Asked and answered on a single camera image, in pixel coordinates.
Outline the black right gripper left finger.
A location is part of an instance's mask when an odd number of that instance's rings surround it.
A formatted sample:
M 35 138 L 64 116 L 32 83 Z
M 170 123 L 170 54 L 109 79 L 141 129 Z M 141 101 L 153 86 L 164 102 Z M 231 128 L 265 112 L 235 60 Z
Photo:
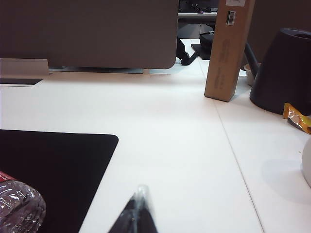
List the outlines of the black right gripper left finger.
M 134 193 L 109 230 L 109 233 L 138 233 L 140 198 Z

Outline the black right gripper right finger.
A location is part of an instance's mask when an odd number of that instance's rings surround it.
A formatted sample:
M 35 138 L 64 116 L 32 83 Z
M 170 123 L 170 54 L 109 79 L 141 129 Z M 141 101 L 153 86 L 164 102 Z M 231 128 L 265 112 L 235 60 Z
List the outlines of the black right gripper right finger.
M 139 185 L 136 192 L 136 228 L 138 233 L 157 233 L 149 187 Z

